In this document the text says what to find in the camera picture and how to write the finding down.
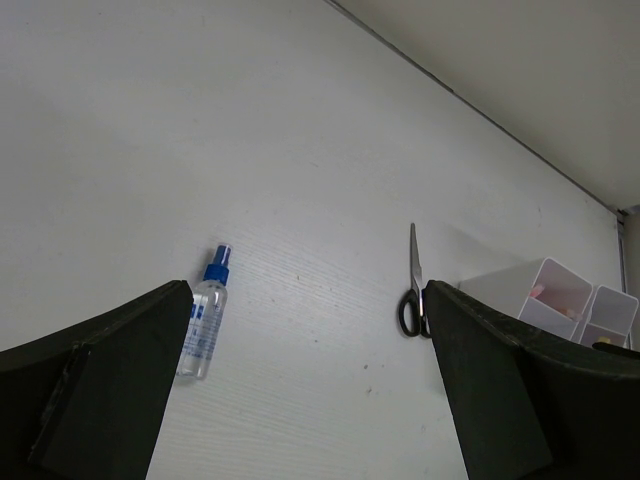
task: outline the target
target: tabletop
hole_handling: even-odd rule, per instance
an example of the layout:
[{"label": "tabletop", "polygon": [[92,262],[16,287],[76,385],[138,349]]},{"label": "tabletop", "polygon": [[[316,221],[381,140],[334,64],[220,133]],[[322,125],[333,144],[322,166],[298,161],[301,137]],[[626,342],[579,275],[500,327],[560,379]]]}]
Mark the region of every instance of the tabletop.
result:
[{"label": "tabletop", "polygon": [[425,280],[619,287],[613,214],[320,0],[12,0],[0,43],[0,349],[234,247],[150,480],[466,478],[396,322],[411,222]]}]

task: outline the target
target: black scissors handle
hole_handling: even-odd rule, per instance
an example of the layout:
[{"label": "black scissors handle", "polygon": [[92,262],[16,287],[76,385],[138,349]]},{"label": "black scissors handle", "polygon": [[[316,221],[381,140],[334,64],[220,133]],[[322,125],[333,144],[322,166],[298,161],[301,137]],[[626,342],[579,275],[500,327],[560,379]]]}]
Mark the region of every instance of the black scissors handle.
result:
[{"label": "black scissors handle", "polygon": [[[407,305],[409,306],[411,316],[410,326],[407,325],[404,318],[404,311]],[[420,316],[418,294],[413,289],[407,290],[407,293],[400,299],[400,304],[398,305],[398,323],[400,324],[402,333],[407,337],[413,338],[422,335],[424,338],[431,338],[429,328],[427,327],[427,319],[426,317]]]}]

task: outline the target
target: white container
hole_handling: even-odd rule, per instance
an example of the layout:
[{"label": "white container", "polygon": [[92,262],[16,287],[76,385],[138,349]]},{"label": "white container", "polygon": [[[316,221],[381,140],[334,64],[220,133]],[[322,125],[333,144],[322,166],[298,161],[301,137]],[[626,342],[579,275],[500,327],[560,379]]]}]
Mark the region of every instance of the white container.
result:
[{"label": "white container", "polygon": [[[544,290],[532,298],[537,285]],[[584,318],[593,285],[556,260],[543,258],[465,280],[460,290],[499,312],[571,340],[578,321],[558,309],[572,310]]]},{"label": "white container", "polygon": [[637,298],[599,285],[589,301],[586,320],[576,329],[573,341],[588,347],[598,341],[622,347],[637,311]]}]

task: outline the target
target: scissors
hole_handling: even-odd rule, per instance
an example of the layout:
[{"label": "scissors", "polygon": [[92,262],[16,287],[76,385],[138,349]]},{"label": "scissors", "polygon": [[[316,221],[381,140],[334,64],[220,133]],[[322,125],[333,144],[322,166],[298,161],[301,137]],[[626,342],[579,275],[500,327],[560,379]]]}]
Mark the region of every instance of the scissors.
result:
[{"label": "scissors", "polygon": [[[398,322],[402,333],[407,337],[431,338],[427,326],[427,316],[424,313],[424,303],[422,300],[422,267],[420,266],[420,256],[418,255],[418,239],[416,238],[416,224],[411,224],[410,240],[410,262],[411,262],[411,288],[407,290],[398,305]],[[404,318],[404,310],[409,306],[411,315],[411,325],[407,325]]]}]

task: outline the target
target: bottle label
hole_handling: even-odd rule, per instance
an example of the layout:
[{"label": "bottle label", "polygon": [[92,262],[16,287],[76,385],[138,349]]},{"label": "bottle label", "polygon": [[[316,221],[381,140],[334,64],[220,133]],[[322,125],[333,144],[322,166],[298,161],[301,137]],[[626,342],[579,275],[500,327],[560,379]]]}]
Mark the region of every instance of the bottle label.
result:
[{"label": "bottle label", "polygon": [[222,323],[222,308],[220,305],[212,305],[207,308],[207,299],[200,295],[194,295],[193,300],[191,319],[182,346],[182,353],[210,361]]}]

